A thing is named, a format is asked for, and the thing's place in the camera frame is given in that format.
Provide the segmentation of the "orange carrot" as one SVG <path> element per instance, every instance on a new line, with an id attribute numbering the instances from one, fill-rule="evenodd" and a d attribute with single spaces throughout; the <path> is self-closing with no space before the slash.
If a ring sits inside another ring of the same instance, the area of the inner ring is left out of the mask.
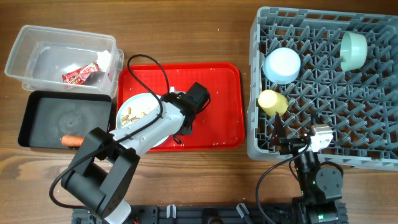
<path id="1" fill-rule="evenodd" d="M 62 145 L 66 147 L 80 147 L 84 141 L 83 137 L 74 135 L 64 135 L 61 138 Z"/>

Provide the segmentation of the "red candy wrapper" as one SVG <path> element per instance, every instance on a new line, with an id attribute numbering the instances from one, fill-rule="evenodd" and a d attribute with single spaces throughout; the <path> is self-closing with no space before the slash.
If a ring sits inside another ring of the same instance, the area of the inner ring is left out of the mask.
<path id="1" fill-rule="evenodd" d="M 98 64 L 93 62 L 85 65 L 84 67 L 78 68 L 72 72 L 62 75 L 62 80 L 67 84 L 81 85 L 89 78 L 92 73 L 100 70 Z"/>

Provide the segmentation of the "peanut shell scraps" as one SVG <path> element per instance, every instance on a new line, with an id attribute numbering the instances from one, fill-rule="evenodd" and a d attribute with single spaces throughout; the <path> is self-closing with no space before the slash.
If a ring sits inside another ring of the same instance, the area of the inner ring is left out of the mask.
<path id="1" fill-rule="evenodd" d="M 141 118 L 145 117 L 152 111 L 151 108 L 133 108 L 127 106 L 122 110 L 121 119 L 119 122 L 120 126 L 129 126 Z"/>

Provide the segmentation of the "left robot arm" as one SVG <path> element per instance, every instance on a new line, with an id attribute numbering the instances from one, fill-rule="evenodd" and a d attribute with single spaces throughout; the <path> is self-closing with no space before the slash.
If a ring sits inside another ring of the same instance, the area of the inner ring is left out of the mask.
<path id="1" fill-rule="evenodd" d="M 164 138 L 191 134 L 209 101 L 209 91 L 194 83 L 185 93 L 164 94 L 155 109 L 125 128 L 93 129 L 57 180 L 106 223 L 125 222 L 131 206 L 124 197 L 140 158 Z"/>

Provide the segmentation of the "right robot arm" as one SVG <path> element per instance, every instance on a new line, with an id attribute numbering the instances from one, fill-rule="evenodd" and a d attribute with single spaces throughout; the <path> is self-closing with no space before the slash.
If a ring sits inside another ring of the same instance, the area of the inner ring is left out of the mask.
<path id="1" fill-rule="evenodd" d="M 343 169 L 336 163 L 321 162 L 320 150 L 333 139 L 332 128 L 312 116 L 312 126 L 306 136 L 288 138 L 278 114 L 275 115 L 271 137 L 273 146 L 279 146 L 281 155 L 292 155 L 294 174 L 302 192 L 292 199 L 289 218 L 292 223 L 341 223 L 336 201 L 342 198 Z"/>

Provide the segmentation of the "light blue bowl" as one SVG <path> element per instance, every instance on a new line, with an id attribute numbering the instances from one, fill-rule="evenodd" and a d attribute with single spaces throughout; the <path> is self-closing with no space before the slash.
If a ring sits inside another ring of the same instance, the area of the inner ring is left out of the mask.
<path id="1" fill-rule="evenodd" d="M 297 79 L 300 67 L 299 54 L 290 48 L 282 47 L 273 50 L 265 58 L 262 70 L 272 83 L 285 85 Z"/>

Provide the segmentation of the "mint green bowl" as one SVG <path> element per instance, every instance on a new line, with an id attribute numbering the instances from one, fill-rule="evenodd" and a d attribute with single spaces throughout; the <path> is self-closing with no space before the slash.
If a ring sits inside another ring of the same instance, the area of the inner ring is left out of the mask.
<path id="1" fill-rule="evenodd" d="M 368 43 L 362 34 L 345 32 L 341 41 L 340 63 L 343 72 L 361 68 L 367 58 Z"/>

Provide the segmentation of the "yellow plastic cup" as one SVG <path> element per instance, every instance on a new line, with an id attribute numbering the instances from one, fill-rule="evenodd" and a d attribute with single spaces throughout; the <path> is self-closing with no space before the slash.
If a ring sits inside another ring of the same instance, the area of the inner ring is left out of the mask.
<path id="1" fill-rule="evenodd" d="M 257 102 L 268 116 L 274 116 L 277 113 L 282 116 L 289 105 L 284 95 L 273 90 L 262 91 Z"/>

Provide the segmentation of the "white tissue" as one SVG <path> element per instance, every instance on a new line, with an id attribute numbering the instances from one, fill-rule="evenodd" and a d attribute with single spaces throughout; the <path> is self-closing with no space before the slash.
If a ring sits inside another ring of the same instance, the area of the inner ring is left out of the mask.
<path id="1" fill-rule="evenodd" d="M 105 72 L 108 69 L 111 57 L 112 55 L 107 50 L 97 53 L 96 64 L 102 72 Z"/>

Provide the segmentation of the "light blue plate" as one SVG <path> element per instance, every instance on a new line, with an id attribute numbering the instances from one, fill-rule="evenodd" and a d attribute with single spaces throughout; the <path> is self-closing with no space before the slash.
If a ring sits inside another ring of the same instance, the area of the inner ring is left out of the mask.
<path id="1" fill-rule="evenodd" d="M 127 106 L 151 108 L 152 111 L 129 126 L 120 126 L 122 110 Z M 149 93 L 133 96 L 123 103 L 118 112 L 116 129 L 111 131 L 113 139 L 119 141 L 126 149 L 134 149 L 138 154 L 145 154 L 161 140 L 171 135 L 172 129 L 168 126 L 174 119 L 167 114 L 167 107 L 167 103 L 159 103 L 158 99 Z"/>

